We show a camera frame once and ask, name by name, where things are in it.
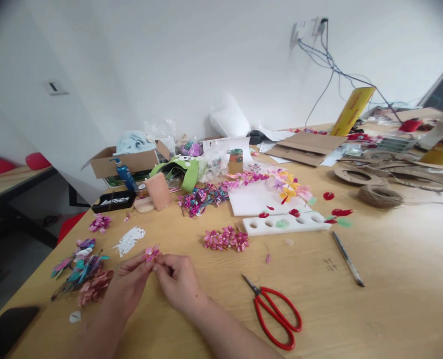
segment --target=scissors handle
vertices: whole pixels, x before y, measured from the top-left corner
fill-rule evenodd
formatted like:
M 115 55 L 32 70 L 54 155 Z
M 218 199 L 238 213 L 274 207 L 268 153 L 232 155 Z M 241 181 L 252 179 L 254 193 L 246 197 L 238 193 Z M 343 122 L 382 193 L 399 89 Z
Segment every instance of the scissors handle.
M 298 322 L 298 325 L 295 327 L 293 326 L 281 313 L 281 311 L 278 309 L 276 304 L 272 301 L 272 299 L 268 296 L 267 293 L 274 294 L 281 299 L 283 299 L 286 304 L 289 305 L 289 307 L 292 309 L 294 314 L 296 315 L 296 319 Z M 299 312 L 296 310 L 294 305 L 291 303 L 291 301 L 286 298 L 283 294 L 280 292 L 277 292 L 273 289 L 261 287 L 261 294 L 266 298 L 268 303 L 270 304 L 271 308 L 261 299 L 261 297 L 258 295 L 254 298 L 255 302 L 255 308 L 256 308 L 256 314 L 258 315 L 258 319 L 261 324 L 261 328 L 263 328 L 263 331 L 268 336 L 268 338 L 279 348 L 284 349 L 286 351 L 290 351 L 295 347 L 295 337 L 293 335 L 292 331 L 300 332 L 302 330 L 302 321 L 301 316 L 299 315 Z M 261 314 L 261 308 L 260 305 L 284 328 L 286 333 L 288 334 L 289 341 L 287 344 L 279 342 L 268 330 L 268 327 L 266 327 L 265 321 L 263 319 L 263 316 Z

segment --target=light switch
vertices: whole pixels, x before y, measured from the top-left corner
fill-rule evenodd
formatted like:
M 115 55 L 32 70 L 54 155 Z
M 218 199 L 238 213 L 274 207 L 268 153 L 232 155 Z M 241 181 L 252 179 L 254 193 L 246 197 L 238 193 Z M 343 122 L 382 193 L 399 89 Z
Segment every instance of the light switch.
M 45 89 L 51 96 L 54 95 L 68 95 L 68 92 L 60 85 L 58 80 L 49 80 L 44 82 Z

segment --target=phone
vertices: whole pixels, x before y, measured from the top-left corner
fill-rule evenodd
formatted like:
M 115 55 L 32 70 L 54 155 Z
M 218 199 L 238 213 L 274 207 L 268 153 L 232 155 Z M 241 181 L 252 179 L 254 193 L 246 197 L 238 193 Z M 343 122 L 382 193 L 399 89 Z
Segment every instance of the phone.
M 0 316 L 0 359 L 12 349 L 38 310 L 38 307 L 10 308 Z

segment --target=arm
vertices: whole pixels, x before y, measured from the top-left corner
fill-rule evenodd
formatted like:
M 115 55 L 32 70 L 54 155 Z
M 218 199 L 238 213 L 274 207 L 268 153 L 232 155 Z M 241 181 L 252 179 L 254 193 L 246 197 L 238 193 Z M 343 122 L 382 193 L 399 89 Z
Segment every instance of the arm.
M 152 268 L 153 262 L 145 262 L 141 254 L 120 263 L 100 309 L 77 339 L 70 359 L 114 357 L 125 324 L 142 297 Z
M 160 256 L 153 270 L 170 304 L 200 330 L 217 358 L 283 358 L 202 291 L 189 257 Z

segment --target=jute twine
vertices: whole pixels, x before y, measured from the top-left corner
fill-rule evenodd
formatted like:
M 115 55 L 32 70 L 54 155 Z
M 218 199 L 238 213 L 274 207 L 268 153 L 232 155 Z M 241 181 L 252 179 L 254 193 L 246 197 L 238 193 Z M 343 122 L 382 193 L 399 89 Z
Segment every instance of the jute twine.
M 366 185 L 359 189 L 359 198 L 379 208 L 394 208 L 404 203 L 402 196 L 385 187 Z

